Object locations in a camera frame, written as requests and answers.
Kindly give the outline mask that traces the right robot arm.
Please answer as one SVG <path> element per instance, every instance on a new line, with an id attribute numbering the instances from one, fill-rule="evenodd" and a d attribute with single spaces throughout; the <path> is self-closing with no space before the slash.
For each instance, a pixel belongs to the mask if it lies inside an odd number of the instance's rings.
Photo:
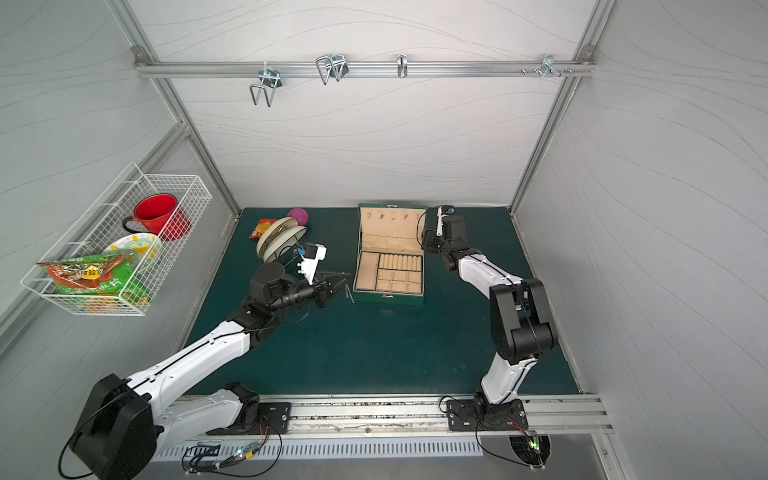
<path id="1" fill-rule="evenodd" d="M 424 251 L 440 254 L 447 270 L 489 301 L 495 354 L 474 403 L 479 419 L 500 415 L 517 399 L 539 358 L 558 345 L 546 289 L 540 280 L 513 275 L 472 247 L 464 218 L 451 205 L 437 209 L 436 227 L 425 230 L 420 243 Z"/>

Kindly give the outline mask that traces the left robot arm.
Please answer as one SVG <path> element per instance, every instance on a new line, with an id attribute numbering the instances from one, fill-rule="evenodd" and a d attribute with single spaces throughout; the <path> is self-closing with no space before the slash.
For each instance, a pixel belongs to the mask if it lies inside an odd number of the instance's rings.
<path id="1" fill-rule="evenodd" d="M 240 307 L 210 333 L 171 357 L 126 378 L 97 382 L 63 449 L 98 479 L 132 479 L 166 448 L 203 433 L 245 435 L 267 426 L 259 397 L 239 383 L 174 407 L 220 367 L 265 341 L 291 309 L 324 307 L 352 276 L 320 271 L 294 277 L 282 264 L 262 265 Z"/>

